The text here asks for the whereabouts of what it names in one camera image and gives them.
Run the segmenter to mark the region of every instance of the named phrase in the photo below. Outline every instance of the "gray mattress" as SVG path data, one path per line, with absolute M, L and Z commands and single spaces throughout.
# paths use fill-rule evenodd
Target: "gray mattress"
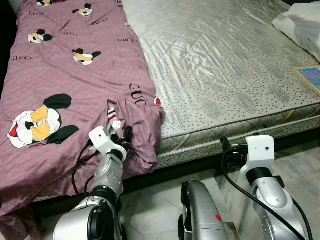
M 319 65 L 276 30 L 279 0 L 123 0 L 166 111 L 159 166 L 221 152 L 219 138 L 319 126 L 319 96 L 294 67 Z

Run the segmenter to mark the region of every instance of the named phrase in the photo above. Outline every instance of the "white pillow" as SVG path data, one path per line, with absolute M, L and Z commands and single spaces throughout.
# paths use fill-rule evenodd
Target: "white pillow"
M 320 1 L 294 4 L 272 24 L 320 62 Z

